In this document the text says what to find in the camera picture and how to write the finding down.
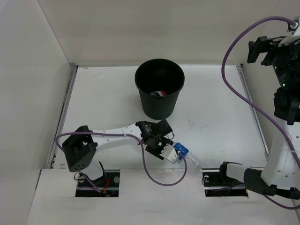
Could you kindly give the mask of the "blue label water bottle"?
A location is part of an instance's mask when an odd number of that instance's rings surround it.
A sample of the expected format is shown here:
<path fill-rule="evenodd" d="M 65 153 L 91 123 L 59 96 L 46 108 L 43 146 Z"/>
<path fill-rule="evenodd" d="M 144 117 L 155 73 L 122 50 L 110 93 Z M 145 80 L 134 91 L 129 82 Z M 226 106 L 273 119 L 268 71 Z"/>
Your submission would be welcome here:
<path fill-rule="evenodd" d="M 182 154 L 182 156 L 178 155 L 177 163 L 184 163 L 183 159 L 185 159 L 188 168 L 194 169 L 195 171 L 201 170 L 203 162 L 198 157 L 196 157 L 188 148 L 186 148 L 179 142 L 175 142 L 173 144 L 173 147 L 177 153 L 180 152 Z"/>

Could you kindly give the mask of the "red label clear bottle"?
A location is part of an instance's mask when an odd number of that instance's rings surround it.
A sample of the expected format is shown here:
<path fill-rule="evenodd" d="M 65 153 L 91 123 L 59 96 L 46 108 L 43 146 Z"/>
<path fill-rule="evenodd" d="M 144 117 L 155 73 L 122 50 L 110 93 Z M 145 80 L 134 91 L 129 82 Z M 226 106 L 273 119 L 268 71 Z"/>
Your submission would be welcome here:
<path fill-rule="evenodd" d="M 156 97 L 164 97 L 167 95 L 167 93 L 165 91 L 153 91 L 150 93 L 150 95 L 156 96 Z"/>

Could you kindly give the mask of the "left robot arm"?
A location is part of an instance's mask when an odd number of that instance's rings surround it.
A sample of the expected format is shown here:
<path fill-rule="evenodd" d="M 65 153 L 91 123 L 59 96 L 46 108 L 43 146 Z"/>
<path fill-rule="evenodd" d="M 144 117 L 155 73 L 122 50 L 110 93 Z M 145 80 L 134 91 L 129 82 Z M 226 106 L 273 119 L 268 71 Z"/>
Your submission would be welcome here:
<path fill-rule="evenodd" d="M 70 172 L 83 172 L 93 186 L 100 187 L 105 182 L 105 175 L 97 171 L 101 166 L 93 159 L 99 151 L 138 144 L 158 159 L 166 159 L 174 164 L 178 154 L 173 147 L 173 141 L 166 138 L 172 132 L 166 120 L 158 123 L 139 121 L 107 131 L 93 131 L 85 125 L 75 132 L 63 134 L 67 139 L 61 149 Z"/>

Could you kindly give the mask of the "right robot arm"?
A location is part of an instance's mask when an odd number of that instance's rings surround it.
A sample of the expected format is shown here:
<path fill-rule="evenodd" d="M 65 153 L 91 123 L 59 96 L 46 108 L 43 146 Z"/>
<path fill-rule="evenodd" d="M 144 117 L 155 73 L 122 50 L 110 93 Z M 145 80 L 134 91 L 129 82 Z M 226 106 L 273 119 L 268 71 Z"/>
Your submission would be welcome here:
<path fill-rule="evenodd" d="M 235 179 L 261 195 L 299 200 L 296 185 L 300 170 L 300 39 L 262 36 L 250 41 L 248 47 L 247 62 L 254 63 L 259 54 L 265 53 L 261 65 L 272 66 L 279 81 L 273 99 L 275 118 L 271 120 L 277 130 L 263 170 L 224 162 L 217 180 L 226 186 Z"/>

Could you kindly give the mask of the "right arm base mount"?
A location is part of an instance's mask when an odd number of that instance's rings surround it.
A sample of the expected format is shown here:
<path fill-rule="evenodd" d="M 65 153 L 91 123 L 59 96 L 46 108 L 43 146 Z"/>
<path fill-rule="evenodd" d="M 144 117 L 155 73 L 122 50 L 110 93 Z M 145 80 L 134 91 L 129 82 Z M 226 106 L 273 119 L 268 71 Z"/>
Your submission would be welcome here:
<path fill-rule="evenodd" d="M 222 175 L 218 168 L 203 169 L 202 184 L 206 197 L 248 197 L 242 182 Z"/>

